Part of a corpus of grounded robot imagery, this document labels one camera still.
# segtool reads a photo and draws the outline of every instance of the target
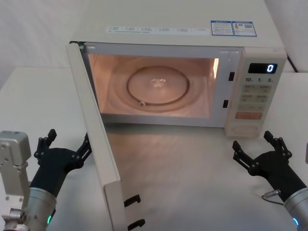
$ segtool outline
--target digital display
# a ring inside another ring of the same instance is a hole
[[[248,73],[274,74],[277,66],[277,64],[250,64]]]

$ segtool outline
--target cable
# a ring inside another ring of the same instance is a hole
[[[267,201],[267,202],[270,202],[270,203],[273,203],[273,204],[277,204],[277,205],[282,205],[282,206],[284,206],[283,203],[276,202],[276,201],[271,201],[271,200],[266,199],[264,195],[262,195],[261,198],[262,198],[263,200]]]
[[[288,61],[289,63],[291,64],[293,70],[298,73],[298,69],[295,67],[294,63],[292,62],[291,58],[289,57],[289,55],[287,54],[287,58],[288,58]]]

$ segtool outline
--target white wall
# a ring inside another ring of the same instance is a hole
[[[14,66],[69,67],[64,47],[88,2],[0,0],[0,88]],[[308,0],[266,3],[287,52],[307,72]]]
[[[286,51],[299,72],[308,72],[308,0],[265,0]]]

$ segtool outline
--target robotic arm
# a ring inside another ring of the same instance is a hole
[[[266,131],[264,138],[275,151],[263,153],[256,159],[249,157],[237,141],[233,143],[233,159],[247,169],[251,176],[265,178],[274,191],[264,197],[279,195],[284,207],[293,217],[297,230],[308,231],[308,188],[289,166],[292,153],[287,149],[283,139],[274,138]]]
[[[23,132],[0,132],[0,172],[6,192],[1,215],[5,231],[45,231],[55,213],[56,197],[66,175],[83,167],[91,154],[88,136],[76,151],[49,148],[56,138],[54,129],[38,140],[34,157],[40,165],[28,183],[26,167],[30,158],[28,136]]]

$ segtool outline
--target microwave door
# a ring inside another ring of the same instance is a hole
[[[67,45],[66,51],[83,111],[100,184],[108,206],[107,214],[110,215],[111,221],[109,226],[112,226],[114,231],[127,230],[120,175],[82,58],[82,51],[77,43]]]

